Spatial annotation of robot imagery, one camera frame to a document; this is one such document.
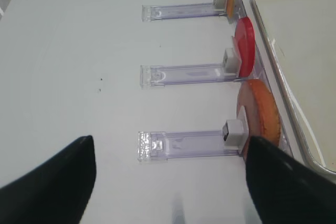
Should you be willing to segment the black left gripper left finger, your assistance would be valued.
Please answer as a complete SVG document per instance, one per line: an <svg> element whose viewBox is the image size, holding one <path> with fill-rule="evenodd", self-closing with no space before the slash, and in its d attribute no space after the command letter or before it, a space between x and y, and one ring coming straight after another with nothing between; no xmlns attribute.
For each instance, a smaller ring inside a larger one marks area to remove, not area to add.
<svg viewBox="0 0 336 224"><path fill-rule="evenodd" d="M79 223L96 176L93 137L82 136L1 188L1 223Z"/></svg>

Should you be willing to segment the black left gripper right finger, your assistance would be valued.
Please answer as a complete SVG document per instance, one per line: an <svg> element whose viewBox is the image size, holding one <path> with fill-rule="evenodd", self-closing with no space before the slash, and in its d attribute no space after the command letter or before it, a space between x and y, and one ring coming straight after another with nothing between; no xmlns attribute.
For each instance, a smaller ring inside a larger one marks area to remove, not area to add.
<svg viewBox="0 0 336 224"><path fill-rule="evenodd" d="M262 223L335 223L335 183L253 136L247 187Z"/></svg>

